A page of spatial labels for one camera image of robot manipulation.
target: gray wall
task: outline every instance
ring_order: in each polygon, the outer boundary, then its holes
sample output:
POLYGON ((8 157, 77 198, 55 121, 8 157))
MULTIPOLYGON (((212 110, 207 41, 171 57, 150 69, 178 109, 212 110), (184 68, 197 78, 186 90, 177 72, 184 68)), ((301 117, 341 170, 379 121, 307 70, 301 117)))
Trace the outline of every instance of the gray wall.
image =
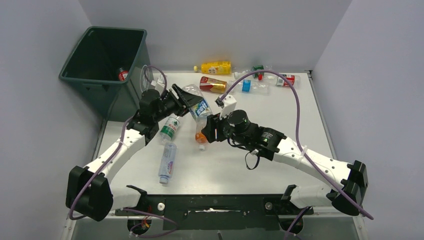
POLYGON ((95 26, 144 28, 152 64, 311 70, 352 0, 80 0, 95 26))
POLYGON ((353 0, 313 71, 337 157, 364 161, 370 239, 424 239, 424 1, 353 0))
POLYGON ((2 1, 0 239, 59 239, 69 171, 91 159, 100 119, 59 71, 90 26, 77 0, 2 1))

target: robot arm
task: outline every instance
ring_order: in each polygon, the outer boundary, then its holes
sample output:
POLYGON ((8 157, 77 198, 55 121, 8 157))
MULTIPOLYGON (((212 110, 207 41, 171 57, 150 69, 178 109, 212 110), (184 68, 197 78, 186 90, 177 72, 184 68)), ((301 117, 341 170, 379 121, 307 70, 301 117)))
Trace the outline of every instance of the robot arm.
MULTIPOLYGON (((203 99, 183 91, 175 84, 172 88, 178 98, 171 91, 166 91, 164 97, 161 97, 154 89, 144 91, 139 102, 140 109, 124 130, 125 137, 119 138, 101 156, 84 168, 76 166, 70 171, 66 192, 68 208, 72 206, 84 185, 96 171, 101 169, 104 161, 116 151, 120 143, 122 146, 114 158, 94 177, 89 187, 77 200, 75 210, 96 221, 101 221, 111 210, 138 205, 142 197, 147 194, 145 191, 131 185, 111 189, 110 182, 122 166, 152 140, 159 130, 159 121, 170 114, 184 116, 189 112, 189 108, 203 99)), ((304 152, 299 150, 292 139, 272 128, 261 127, 250 122, 245 111, 235 110, 236 100, 231 95, 228 95, 219 105, 223 107, 221 113, 210 115, 206 127, 202 130, 210 143, 231 139, 242 144, 253 155, 290 165, 328 184, 303 157, 304 152)), ((363 163, 355 161, 354 164, 349 164, 325 157, 309 149, 306 152, 322 171, 343 187, 345 193, 358 204, 362 204, 368 187, 366 167, 363 163)), ((358 210, 343 196, 324 184, 302 187, 290 185, 283 195, 283 200, 290 201, 298 208, 333 205, 345 214, 353 216, 359 214, 358 210)))
POLYGON ((259 158, 290 165, 309 174, 323 184, 315 186, 287 187, 283 198, 298 208, 307 206, 333 206, 342 213, 357 216, 359 210, 348 202, 304 157, 307 155, 318 168, 333 180, 350 198, 361 205, 368 187, 366 166, 360 161, 350 164, 321 155, 303 147, 300 151, 295 141, 269 127, 250 122, 247 113, 235 110, 237 101, 227 95, 221 102, 221 113, 210 115, 202 133, 209 143, 233 140, 250 154, 259 158))
POLYGON ((159 130, 159 121, 171 114, 184 116, 202 97, 183 91, 172 85, 178 98, 166 91, 163 97, 155 89, 148 89, 141 95, 140 109, 135 113, 124 130, 124 138, 119 138, 101 156, 84 168, 75 166, 68 177, 66 206, 71 208, 79 192, 105 161, 118 149, 114 158, 95 176, 89 187, 77 200, 75 210, 96 221, 103 220, 111 210, 135 207, 146 192, 134 186, 111 189, 110 182, 124 164, 140 149, 146 146, 159 130))

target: trash bin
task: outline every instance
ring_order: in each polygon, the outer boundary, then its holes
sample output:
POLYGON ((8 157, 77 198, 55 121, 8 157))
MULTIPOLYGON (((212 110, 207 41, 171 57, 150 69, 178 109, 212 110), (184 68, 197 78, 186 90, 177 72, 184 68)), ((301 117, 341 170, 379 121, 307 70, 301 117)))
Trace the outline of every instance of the trash bin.
POLYGON ((144 29, 89 27, 59 74, 110 121, 124 122, 139 109, 149 83, 142 76, 149 65, 144 29))

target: crushed plastic bottle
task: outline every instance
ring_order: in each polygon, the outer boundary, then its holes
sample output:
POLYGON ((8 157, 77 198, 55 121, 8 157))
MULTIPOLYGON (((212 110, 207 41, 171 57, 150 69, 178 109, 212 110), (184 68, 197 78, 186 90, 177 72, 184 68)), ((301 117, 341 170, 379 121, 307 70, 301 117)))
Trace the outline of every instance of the crushed plastic bottle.
POLYGON ((203 97, 202 91, 195 84, 190 84, 182 88, 184 91, 200 96, 203 98, 201 102, 190 108, 191 116, 196 122, 196 134, 194 139, 198 144, 198 149, 200 151, 206 150, 206 145, 208 141, 206 140, 205 135, 202 133, 202 129, 206 126, 206 119, 209 115, 214 114, 211 110, 206 99, 203 97))

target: black cable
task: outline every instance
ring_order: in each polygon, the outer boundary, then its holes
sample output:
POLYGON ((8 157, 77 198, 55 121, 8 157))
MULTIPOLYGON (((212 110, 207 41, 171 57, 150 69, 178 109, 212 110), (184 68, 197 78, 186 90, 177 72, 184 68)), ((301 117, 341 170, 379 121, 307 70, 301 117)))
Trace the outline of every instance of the black cable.
POLYGON ((236 144, 235 142, 234 142, 234 140, 232 141, 232 143, 233 144, 231 144, 230 143, 230 139, 229 138, 227 138, 226 139, 226 141, 228 142, 228 144, 231 146, 231 147, 233 147, 233 148, 238 148, 238 149, 242 149, 242 150, 246 150, 247 151, 247 149, 244 147, 244 145, 243 144, 236 144))
POLYGON ((249 169, 249 170, 253 170, 253 169, 255 169, 255 168, 257 168, 257 167, 258 167, 258 165, 259 165, 259 160, 261 159, 261 157, 257 156, 256 164, 254 165, 254 167, 253 167, 253 168, 250 168, 250 167, 249 167, 249 165, 248 165, 248 160, 246 159, 246 158, 247 158, 247 156, 248 156, 248 154, 250 154, 250 152, 246 153, 246 156, 244 156, 244 162, 246 163, 246 168, 247 168, 247 169, 249 169))
MULTIPOLYGON (((227 139, 226 139, 226 141, 227 141, 227 143, 228 143, 231 147, 233 147, 233 148, 238 148, 238 149, 243 149, 243 150, 248 151, 248 150, 245 148, 245 146, 244 146, 243 144, 235 144, 234 140, 232 140, 232 143, 234 144, 234 145, 233 145, 233 144, 231 144, 231 143, 230 143, 230 139, 229 139, 229 138, 227 138, 227 139)), ((247 156, 248 156, 248 154, 250 154, 250 153, 251 153, 251 151, 250 151, 250 152, 248 152, 248 153, 246 153, 246 156, 244 156, 244 162, 246 163, 246 168, 247 168, 247 169, 249 169, 249 170, 254 170, 255 168, 257 168, 257 167, 258 167, 258 165, 259 165, 259 160, 261 159, 261 157, 257 156, 256 164, 254 165, 254 167, 253 167, 253 168, 250 168, 250 167, 249 167, 249 165, 248 165, 248 160, 246 159, 246 158, 247 158, 247 156)))

